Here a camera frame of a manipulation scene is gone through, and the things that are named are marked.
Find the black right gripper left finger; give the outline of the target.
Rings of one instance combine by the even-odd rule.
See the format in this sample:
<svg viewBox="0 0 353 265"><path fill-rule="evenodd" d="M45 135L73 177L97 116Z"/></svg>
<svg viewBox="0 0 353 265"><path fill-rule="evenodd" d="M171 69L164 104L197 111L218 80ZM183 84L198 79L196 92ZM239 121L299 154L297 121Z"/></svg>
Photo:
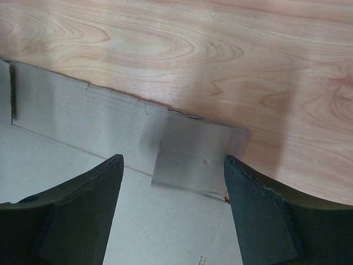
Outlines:
<svg viewBox="0 0 353 265"><path fill-rule="evenodd" d="M1 264L103 264L124 173L114 155L17 203L1 204Z"/></svg>

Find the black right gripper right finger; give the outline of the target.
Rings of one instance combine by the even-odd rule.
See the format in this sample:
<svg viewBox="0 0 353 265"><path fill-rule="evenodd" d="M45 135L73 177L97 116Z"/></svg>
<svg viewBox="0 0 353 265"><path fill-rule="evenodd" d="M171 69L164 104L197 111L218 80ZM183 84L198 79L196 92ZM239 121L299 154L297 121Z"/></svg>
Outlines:
<svg viewBox="0 0 353 265"><path fill-rule="evenodd" d="M231 155L224 180L244 264L352 263L352 206L300 192Z"/></svg>

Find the brown cardboard box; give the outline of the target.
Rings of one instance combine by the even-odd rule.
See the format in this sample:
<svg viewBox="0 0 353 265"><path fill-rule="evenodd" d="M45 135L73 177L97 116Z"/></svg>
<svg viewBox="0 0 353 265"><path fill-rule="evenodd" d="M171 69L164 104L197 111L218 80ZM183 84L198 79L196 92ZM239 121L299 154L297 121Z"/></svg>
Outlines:
<svg viewBox="0 0 353 265"><path fill-rule="evenodd" d="M241 264L223 161L248 131L17 62L1 62L1 201L121 154L105 264Z"/></svg>

